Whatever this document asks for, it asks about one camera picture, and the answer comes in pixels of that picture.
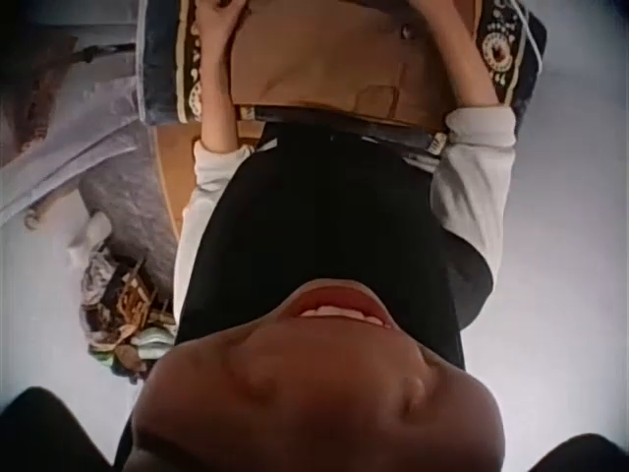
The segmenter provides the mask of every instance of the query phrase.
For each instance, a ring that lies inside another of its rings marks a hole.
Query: white sleeve
[[[444,229],[483,256],[495,281],[515,161],[515,115],[507,106],[461,108],[446,123],[450,144],[433,176],[430,205]]]
[[[205,228],[227,184],[240,164],[252,152],[251,147],[242,146],[228,154],[216,154],[205,149],[200,141],[195,143],[197,187],[184,209],[184,221],[175,259],[173,305],[177,324],[181,318],[181,310]]]

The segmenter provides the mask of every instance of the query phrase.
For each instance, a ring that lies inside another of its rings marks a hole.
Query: person
[[[239,147],[226,51],[245,2],[198,2],[179,333],[124,470],[499,470],[500,412],[465,372],[460,330],[496,280],[516,121],[453,0],[410,0],[458,104],[433,175],[320,127]]]

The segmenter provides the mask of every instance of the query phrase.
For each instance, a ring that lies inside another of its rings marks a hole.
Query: mouth
[[[382,328],[397,328],[380,300],[368,290],[330,285],[299,294],[282,310],[284,319],[342,318]]]

